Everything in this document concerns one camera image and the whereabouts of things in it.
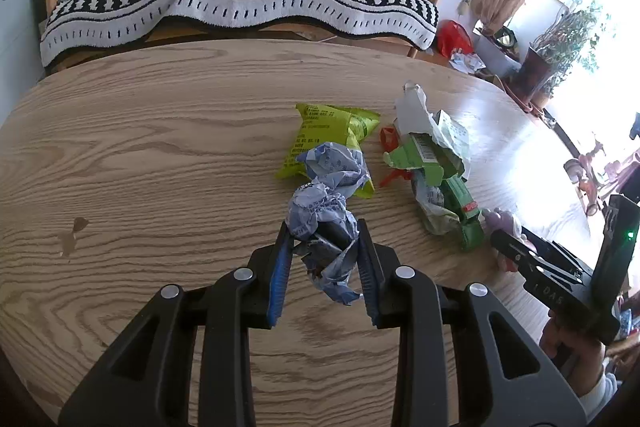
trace plant pot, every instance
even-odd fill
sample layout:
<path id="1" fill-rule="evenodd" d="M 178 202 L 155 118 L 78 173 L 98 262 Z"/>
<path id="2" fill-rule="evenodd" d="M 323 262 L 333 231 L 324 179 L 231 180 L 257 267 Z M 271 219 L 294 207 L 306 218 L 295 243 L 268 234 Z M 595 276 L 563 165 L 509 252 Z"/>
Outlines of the plant pot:
<path id="1" fill-rule="evenodd" d="M 533 95 L 548 80 L 550 75 L 551 66 L 546 63 L 544 58 L 529 48 L 527 57 L 524 59 L 520 71 L 511 79 L 509 88 L 523 105 L 528 106 Z"/>
<path id="2" fill-rule="evenodd" d="M 531 97 L 532 105 L 535 105 L 538 109 L 544 109 L 549 100 L 551 100 L 551 97 L 542 90 L 537 90 Z"/>

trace white sleeve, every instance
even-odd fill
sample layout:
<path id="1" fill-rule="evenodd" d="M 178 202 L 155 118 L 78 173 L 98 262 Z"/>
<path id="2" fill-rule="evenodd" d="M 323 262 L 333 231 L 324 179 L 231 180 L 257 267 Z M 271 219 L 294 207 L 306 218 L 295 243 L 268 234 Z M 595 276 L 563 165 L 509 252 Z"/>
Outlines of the white sleeve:
<path id="1" fill-rule="evenodd" d="M 587 421 L 590 422 L 600 412 L 617 390 L 616 377 L 603 372 L 596 386 L 580 398 L 580 403 L 587 413 Z"/>

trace wooden table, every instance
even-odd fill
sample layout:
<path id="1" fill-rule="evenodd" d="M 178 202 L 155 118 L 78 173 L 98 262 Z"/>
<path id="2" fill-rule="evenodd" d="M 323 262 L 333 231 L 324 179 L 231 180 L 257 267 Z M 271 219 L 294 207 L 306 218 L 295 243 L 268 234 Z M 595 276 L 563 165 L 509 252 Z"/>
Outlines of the wooden table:
<path id="1" fill-rule="evenodd" d="M 158 288 L 209 285 L 274 241 L 303 182 L 273 176 L 300 125 L 296 102 L 370 108 L 387 124 L 407 79 L 431 110 L 468 128 L 468 186 L 481 206 L 514 210 L 593 262 L 562 170 L 568 153 L 488 82 L 312 42 L 209 41 L 102 58 L 45 79 L 0 130 L 0 344 L 45 411 L 57 416 Z M 363 150 L 379 182 L 388 168 L 377 135 Z M 402 263 L 458 288 L 484 282 L 539 336 L 546 310 L 520 275 L 498 273 L 489 248 L 464 254 L 454 238 L 429 236 L 408 183 L 349 208 Z M 61 257 L 59 234 L 77 217 L 90 223 Z M 300 260 L 278 326 L 250 340 L 258 425 L 389 425 L 398 331 L 375 330 L 361 301 L 344 307 L 318 293 Z"/>

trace yellow-green snack bag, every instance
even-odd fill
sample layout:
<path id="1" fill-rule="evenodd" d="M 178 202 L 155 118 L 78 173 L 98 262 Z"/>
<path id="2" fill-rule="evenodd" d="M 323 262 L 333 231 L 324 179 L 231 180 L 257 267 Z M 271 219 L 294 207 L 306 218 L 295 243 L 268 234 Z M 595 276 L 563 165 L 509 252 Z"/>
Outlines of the yellow-green snack bag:
<path id="1" fill-rule="evenodd" d="M 380 122 L 378 113 L 357 107 L 297 103 L 296 109 L 302 117 L 302 125 L 284 165 L 276 172 L 276 178 L 288 178 L 295 174 L 306 176 L 305 165 L 297 162 L 296 158 L 321 143 L 336 142 L 360 150 L 360 142 Z M 370 198 L 373 192 L 373 183 L 369 180 L 364 187 L 356 190 L 355 195 Z"/>

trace crumpled blue paper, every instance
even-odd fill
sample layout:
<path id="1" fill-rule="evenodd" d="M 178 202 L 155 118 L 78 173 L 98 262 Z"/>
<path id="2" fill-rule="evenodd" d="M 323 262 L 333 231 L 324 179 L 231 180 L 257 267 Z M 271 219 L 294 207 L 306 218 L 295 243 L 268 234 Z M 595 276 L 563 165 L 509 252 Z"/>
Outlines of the crumpled blue paper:
<path id="1" fill-rule="evenodd" d="M 301 153 L 297 161 L 305 164 L 309 179 L 322 182 L 345 198 L 370 180 L 362 151 L 349 149 L 334 142 L 324 142 Z"/>
<path id="2" fill-rule="evenodd" d="M 313 285 L 335 302 L 349 305 L 359 299 L 348 287 L 358 253 L 358 222 L 344 195 L 316 178 L 293 193 L 285 222 L 301 241 L 294 253 L 302 256 Z"/>

